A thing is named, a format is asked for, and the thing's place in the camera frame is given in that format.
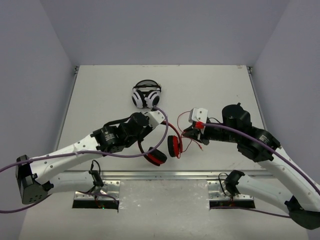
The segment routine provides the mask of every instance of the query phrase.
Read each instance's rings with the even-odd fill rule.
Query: headphone cushion
[[[145,94],[144,97],[145,104],[148,108],[153,108],[160,101],[160,91],[159,90],[150,90]]]
[[[150,163],[156,166],[160,166],[161,164],[164,164],[167,161],[167,156],[163,152],[159,151],[158,149],[149,153],[146,157]]]
[[[142,91],[134,90],[131,98],[132,98],[134,105],[137,108],[142,109],[142,108],[146,107],[147,104],[146,104],[144,93]]]
[[[168,152],[169,155],[174,158],[178,157],[180,153],[179,149],[179,139],[176,136],[170,135],[167,139]]]

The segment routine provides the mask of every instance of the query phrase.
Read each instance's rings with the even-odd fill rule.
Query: black wire
[[[222,186],[222,183],[221,183],[221,178],[220,178],[220,175],[221,174],[225,174],[227,177],[229,176],[227,173],[225,173],[225,172],[221,172],[221,173],[219,173],[219,175],[218,175],[218,180],[219,180],[219,183],[220,183],[220,187],[221,187],[221,190],[222,190],[222,192],[223,192],[223,194],[224,195],[226,195],[227,197],[229,197],[229,198],[233,198],[233,196],[230,194],[230,195],[227,195],[226,194],[226,192],[225,192],[225,190],[224,190],[224,187]]]
[[[99,175],[101,175],[101,167],[100,167],[100,164],[96,160],[92,160],[90,170],[94,169],[94,163],[96,163],[98,165]]]
[[[214,120],[216,120],[218,123],[221,124],[221,122],[220,122],[218,119],[216,119],[215,117],[209,117],[208,119],[209,119],[209,120],[210,120],[210,119],[214,119]]]
[[[132,114],[126,118],[123,119],[119,119],[119,120],[114,120],[114,121],[109,121],[107,122],[105,125],[103,125],[104,127],[106,126],[111,126],[111,125],[116,125],[116,124],[122,124],[125,123],[126,121],[128,121],[131,118]]]
[[[257,210],[257,209],[245,208],[245,207],[240,207],[240,206],[213,206],[213,207],[210,207],[210,209],[241,209],[241,210],[247,210],[247,211],[252,211],[252,212],[261,213],[261,214],[268,214],[268,215],[275,216],[275,217],[291,219],[290,216],[280,215],[280,214],[276,214],[276,213],[272,213],[272,212],[261,211],[261,210]]]

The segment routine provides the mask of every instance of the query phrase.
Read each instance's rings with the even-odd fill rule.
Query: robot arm
[[[206,109],[194,108],[189,116],[192,126],[184,130],[183,136],[205,145],[210,141],[236,143],[241,154],[268,170],[286,187],[286,189],[274,187],[234,170],[224,181],[226,190],[233,196],[241,193],[268,202],[288,213],[292,220],[306,229],[319,228],[318,184],[289,158],[279,141],[268,131],[252,126],[249,112],[243,110],[240,103],[228,105],[222,110],[223,123],[211,124],[207,115]],[[257,141],[231,131],[230,128],[249,135],[275,152],[272,153]],[[289,164],[278,154],[287,159]]]
[[[19,157],[17,162],[22,164],[16,166],[16,179],[22,203],[37,203],[46,196],[59,192],[99,192],[104,184],[98,171],[64,171],[102,157],[97,151],[113,154],[129,148],[135,142],[143,140],[163,121],[164,116],[158,110],[145,114],[135,112],[130,117],[106,123],[69,146],[40,156],[49,159],[23,164],[29,158],[26,155]]]

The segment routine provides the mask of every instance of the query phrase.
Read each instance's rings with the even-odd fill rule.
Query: red headphones
[[[169,152],[170,157],[179,159],[181,153],[183,152],[182,138],[181,138],[181,135],[179,134],[178,130],[171,123],[168,123],[168,125],[177,134],[177,136],[174,136],[174,135],[168,136],[168,138],[167,138],[168,152]],[[138,141],[138,147],[140,149],[140,152],[144,153],[144,150],[141,145],[141,141]],[[150,162],[156,166],[160,166],[161,164],[164,164],[167,161],[167,156],[163,152],[159,151],[158,149],[145,155],[144,158],[148,162]]]

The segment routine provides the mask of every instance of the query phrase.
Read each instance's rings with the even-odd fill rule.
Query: red cable
[[[186,113],[190,113],[190,111],[185,111],[185,112],[181,113],[181,114],[178,116],[178,118],[176,119],[176,125],[177,125],[178,129],[180,130],[180,132],[182,132],[182,134],[184,133],[184,131],[182,131],[181,128],[179,127],[179,118],[180,118],[183,114],[186,114]],[[186,138],[186,139],[190,139],[190,140],[191,140],[190,143],[189,143],[189,145],[186,147],[185,150],[182,151],[182,153],[184,153],[185,151],[187,151],[187,149],[188,149],[188,147],[190,146],[190,144],[191,144],[192,141],[195,142],[195,143],[199,146],[199,148],[203,151],[202,146],[201,146],[197,141],[195,141],[194,139],[191,139],[191,138],[185,137],[185,136],[182,136],[181,138]]]
[[[182,131],[181,128],[179,127],[179,118],[180,118],[183,114],[186,114],[186,113],[190,113],[190,111],[185,111],[185,112],[181,113],[181,114],[178,116],[178,118],[176,119],[176,125],[177,125],[178,129],[180,130],[180,132],[182,132],[182,133],[183,133],[184,131]]]

